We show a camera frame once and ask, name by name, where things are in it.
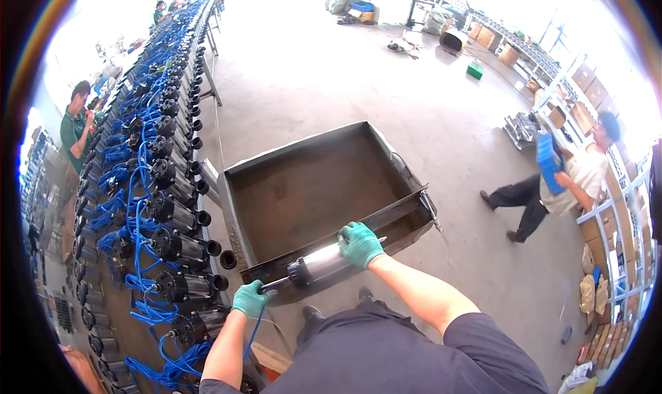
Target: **concrete floor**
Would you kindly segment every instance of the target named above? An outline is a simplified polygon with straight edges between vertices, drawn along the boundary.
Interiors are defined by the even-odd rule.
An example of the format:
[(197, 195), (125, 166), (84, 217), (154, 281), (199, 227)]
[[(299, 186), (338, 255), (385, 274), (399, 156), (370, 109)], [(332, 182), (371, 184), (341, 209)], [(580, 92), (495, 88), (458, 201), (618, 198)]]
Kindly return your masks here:
[[(548, 216), (525, 244), (513, 244), (505, 232), (517, 227), (522, 209), (492, 213), (478, 196), (480, 189), (492, 191), (536, 171), (534, 152), (518, 151), (501, 129), (504, 116), (531, 107), (532, 94), (518, 93), (512, 86), (517, 75), (493, 56), (484, 62), (495, 69), (485, 67), (477, 81), (465, 70), (470, 53), (484, 53), (452, 56), (435, 36), (425, 35), (420, 58), (413, 60), (386, 48), (402, 27), (339, 26), (323, 2), (226, 1), (220, 29), (214, 30), (219, 57), (206, 52), (223, 106), (217, 118), (212, 99), (201, 103), (199, 158), (221, 170), (290, 141), (369, 120), (417, 177), (430, 183), (449, 243), (432, 229), (395, 258), (476, 302), (533, 357), (556, 391), (586, 341), (586, 320), (578, 310), (581, 231), (571, 215)], [(208, 199), (204, 204), (212, 214), (211, 237), (229, 248), (220, 209)], [(237, 272), (229, 279), (232, 294), (241, 282)], [(301, 303), (269, 309), (289, 349), (303, 325), (301, 307), (315, 305), (326, 316), (352, 308), (362, 285), (413, 316), (379, 278), (364, 272)], [(435, 330), (412, 320), (442, 343)], [(568, 325), (573, 338), (563, 346)], [(268, 323), (256, 340), (288, 355)]]

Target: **green glove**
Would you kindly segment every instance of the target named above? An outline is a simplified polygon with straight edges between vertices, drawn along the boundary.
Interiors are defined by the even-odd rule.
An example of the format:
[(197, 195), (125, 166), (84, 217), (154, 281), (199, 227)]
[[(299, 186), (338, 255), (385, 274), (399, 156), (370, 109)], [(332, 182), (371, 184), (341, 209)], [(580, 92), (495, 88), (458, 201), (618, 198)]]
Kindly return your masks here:
[(259, 295), (258, 290), (262, 285), (262, 281), (258, 279), (248, 285), (239, 286), (239, 289), (234, 293), (232, 309), (242, 311), (249, 319), (257, 317), (267, 301), (275, 295), (274, 290)]
[(385, 254), (375, 234), (363, 223), (350, 222), (340, 229), (338, 246), (347, 260), (364, 269), (372, 259)]

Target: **shoe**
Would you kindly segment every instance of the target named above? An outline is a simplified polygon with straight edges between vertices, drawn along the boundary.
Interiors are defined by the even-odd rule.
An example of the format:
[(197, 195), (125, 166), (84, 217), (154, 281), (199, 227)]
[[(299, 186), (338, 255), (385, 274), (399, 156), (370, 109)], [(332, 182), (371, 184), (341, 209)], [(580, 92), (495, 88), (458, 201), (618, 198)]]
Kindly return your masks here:
[(359, 289), (356, 292), (356, 299), (359, 301), (359, 304), (363, 303), (363, 302), (374, 302), (375, 301), (375, 297), (372, 294), (372, 291), (370, 289), (368, 289), (367, 287), (365, 287), (365, 286), (361, 286), (361, 289)]
[(517, 232), (513, 232), (512, 230), (506, 232), (506, 237), (508, 238), (509, 241), (513, 243), (524, 243), (523, 240), (517, 239)]
[(311, 320), (320, 320), (323, 321), (326, 319), (320, 310), (312, 305), (306, 305), (303, 307), (301, 310), (303, 313), (303, 317), (306, 320), (306, 322), (311, 321)]
[(494, 208), (490, 206), (490, 195), (487, 194), (485, 190), (481, 190), (481, 198), (483, 199), (487, 207), (489, 207), (490, 210), (494, 211)]

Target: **blue bin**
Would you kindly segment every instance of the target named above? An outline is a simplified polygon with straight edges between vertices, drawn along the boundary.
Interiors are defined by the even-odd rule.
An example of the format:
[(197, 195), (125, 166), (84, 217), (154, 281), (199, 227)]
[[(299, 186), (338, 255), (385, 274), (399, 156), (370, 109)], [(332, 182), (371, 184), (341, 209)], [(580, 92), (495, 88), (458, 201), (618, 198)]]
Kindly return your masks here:
[(352, 3), (352, 9), (360, 12), (372, 12), (375, 10), (375, 5), (370, 2), (356, 2)]
[(600, 279), (600, 266), (593, 268), (593, 280), (595, 281), (595, 287), (598, 287), (598, 279)]
[(540, 167), (542, 178), (545, 179), (550, 193), (557, 195), (565, 190), (554, 180), (554, 173), (558, 173), (563, 169), (563, 160), (559, 157), (558, 153), (554, 150), (554, 139), (551, 134), (543, 134), (538, 137), (538, 152), (535, 160)]

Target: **man in green shirt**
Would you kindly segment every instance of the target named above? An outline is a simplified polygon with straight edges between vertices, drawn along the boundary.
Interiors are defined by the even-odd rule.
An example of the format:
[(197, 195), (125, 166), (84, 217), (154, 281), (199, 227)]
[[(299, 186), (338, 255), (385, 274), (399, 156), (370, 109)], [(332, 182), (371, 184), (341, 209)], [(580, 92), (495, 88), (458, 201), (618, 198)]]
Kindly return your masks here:
[(163, 14), (163, 11), (166, 9), (166, 2), (159, 0), (156, 3), (156, 10), (154, 10), (154, 24), (159, 24), (161, 20), (166, 18), (168, 13)]
[(177, 9), (180, 6), (185, 5), (185, 2), (178, 2), (177, 0), (172, 0), (172, 3), (170, 3), (170, 6), (168, 7), (169, 12), (174, 12), (175, 9)]
[(101, 115), (100, 112), (95, 113), (85, 109), (89, 92), (89, 82), (81, 81), (76, 85), (71, 93), (71, 103), (67, 106), (64, 117), (62, 117), (62, 124), (60, 124), (62, 146), (78, 173), (83, 168), (89, 144), (92, 142), (90, 128), (94, 123), (94, 118)]

